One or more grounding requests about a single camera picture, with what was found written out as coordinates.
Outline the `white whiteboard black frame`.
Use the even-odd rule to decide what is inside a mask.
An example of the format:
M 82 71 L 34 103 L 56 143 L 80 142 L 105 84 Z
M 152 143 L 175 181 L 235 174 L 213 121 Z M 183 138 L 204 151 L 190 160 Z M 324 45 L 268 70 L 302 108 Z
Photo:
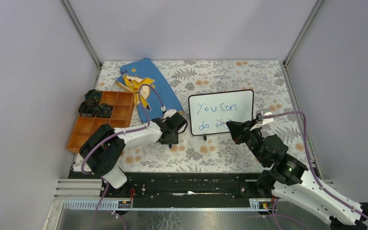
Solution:
M 194 94 L 188 97 L 190 130 L 193 136 L 229 132 L 224 121 L 245 122 L 253 116 L 253 90 Z

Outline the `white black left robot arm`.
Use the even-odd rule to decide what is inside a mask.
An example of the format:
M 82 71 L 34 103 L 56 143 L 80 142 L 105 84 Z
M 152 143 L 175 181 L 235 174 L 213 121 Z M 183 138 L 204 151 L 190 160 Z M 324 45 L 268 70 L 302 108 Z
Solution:
M 176 145 L 187 126 L 187 120 L 175 110 L 168 110 L 162 118 L 138 126 L 112 128 L 109 124 L 101 125 L 80 147 L 81 172 L 101 178 L 116 196 L 123 197 L 128 194 L 130 185 L 117 165 L 122 153 L 150 143 Z

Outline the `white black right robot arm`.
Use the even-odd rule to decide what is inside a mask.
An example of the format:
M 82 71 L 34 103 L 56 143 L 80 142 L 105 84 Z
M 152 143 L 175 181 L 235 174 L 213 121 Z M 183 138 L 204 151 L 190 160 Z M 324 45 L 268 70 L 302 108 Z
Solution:
M 278 135 L 264 137 L 265 122 L 226 122 L 235 144 L 245 144 L 265 168 L 255 183 L 257 194 L 297 205 L 332 230 L 368 229 L 368 203 L 353 201 L 323 183 L 311 167 L 288 154 L 288 146 Z

